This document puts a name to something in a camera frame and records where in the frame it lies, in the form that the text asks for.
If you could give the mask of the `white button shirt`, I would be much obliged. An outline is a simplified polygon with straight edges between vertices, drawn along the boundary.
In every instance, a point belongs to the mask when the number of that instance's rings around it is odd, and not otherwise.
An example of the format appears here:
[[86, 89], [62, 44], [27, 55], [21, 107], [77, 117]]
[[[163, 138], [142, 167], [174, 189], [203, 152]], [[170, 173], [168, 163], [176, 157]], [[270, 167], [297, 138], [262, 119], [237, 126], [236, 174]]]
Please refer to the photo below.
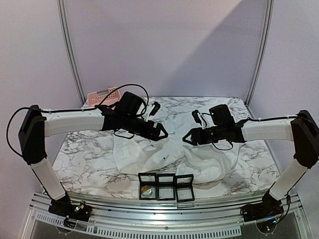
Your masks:
[[213, 126], [208, 111], [217, 105], [227, 105], [235, 120], [246, 117], [245, 107], [238, 98], [209, 97], [152, 97], [160, 109], [153, 120], [162, 123], [168, 137], [151, 141], [138, 135], [126, 139], [123, 130], [113, 137], [113, 159], [120, 173], [137, 175], [176, 164], [176, 174], [194, 175], [194, 183], [209, 183], [222, 180], [235, 169], [242, 144], [230, 145], [221, 140], [215, 144], [193, 146], [182, 138], [199, 125], [191, 113], [194, 110], [204, 114], [208, 126]]

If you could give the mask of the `green red round brooch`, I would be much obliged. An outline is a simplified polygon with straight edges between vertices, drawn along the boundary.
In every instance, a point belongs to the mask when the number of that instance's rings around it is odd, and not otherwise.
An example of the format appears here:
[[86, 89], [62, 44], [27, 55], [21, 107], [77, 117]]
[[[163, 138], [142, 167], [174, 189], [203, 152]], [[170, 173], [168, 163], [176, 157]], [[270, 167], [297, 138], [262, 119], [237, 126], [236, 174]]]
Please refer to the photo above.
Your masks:
[[144, 185], [141, 187], [141, 197], [142, 198], [153, 198], [155, 196], [156, 190], [154, 186]]

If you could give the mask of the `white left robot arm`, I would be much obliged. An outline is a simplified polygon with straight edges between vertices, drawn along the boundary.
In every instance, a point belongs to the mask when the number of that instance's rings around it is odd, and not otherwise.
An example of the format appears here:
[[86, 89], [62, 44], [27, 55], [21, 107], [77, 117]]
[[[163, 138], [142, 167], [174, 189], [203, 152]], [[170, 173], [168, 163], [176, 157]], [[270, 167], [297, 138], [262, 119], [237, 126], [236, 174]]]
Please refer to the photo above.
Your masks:
[[159, 110], [154, 103], [147, 113], [147, 102], [141, 97], [125, 92], [120, 100], [110, 106], [71, 110], [42, 110], [37, 105], [28, 108], [18, 132], [23, 160], [29, 165], [51, 199], [48, 211], [66, 219], [88, 222], [92, 207], [84, 201], [79, 205], [71, 199], [53, 171], [45, 152], [45, 138], [74, 131], [94, 130], [114, 132], [123, 129], [140, 137], [159, 141], [168, 137], [161, 123], [148, 120]]

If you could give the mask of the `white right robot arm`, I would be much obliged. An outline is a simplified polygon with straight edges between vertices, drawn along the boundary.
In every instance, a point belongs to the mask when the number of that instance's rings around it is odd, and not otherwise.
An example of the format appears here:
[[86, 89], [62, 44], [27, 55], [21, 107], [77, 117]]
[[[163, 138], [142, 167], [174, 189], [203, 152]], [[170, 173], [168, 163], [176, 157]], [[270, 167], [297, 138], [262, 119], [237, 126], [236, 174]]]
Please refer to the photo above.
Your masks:
[[204, 126], [200, 112], [193, 111], [194, 120], [201, 127], [192, 128], [183, 142], [198, 146], [215, 144], [225, 140], [230, 144], [255, 140], [288, 140], [294, 143], [295, 154], [291, 164], [267, 190], [262, 201], [247, 204], [241, 208], [244, 221], [267, 219], [271, 225], [278, 224], [285, 212], [281, 200], [290, 200], [290, 191], [319, 159], [319, 127], [307, 110], [296, 115], [269, 119], [246, 118], [234, 120], [227, 105], [217, 105], [209, 109], [213, 126]]

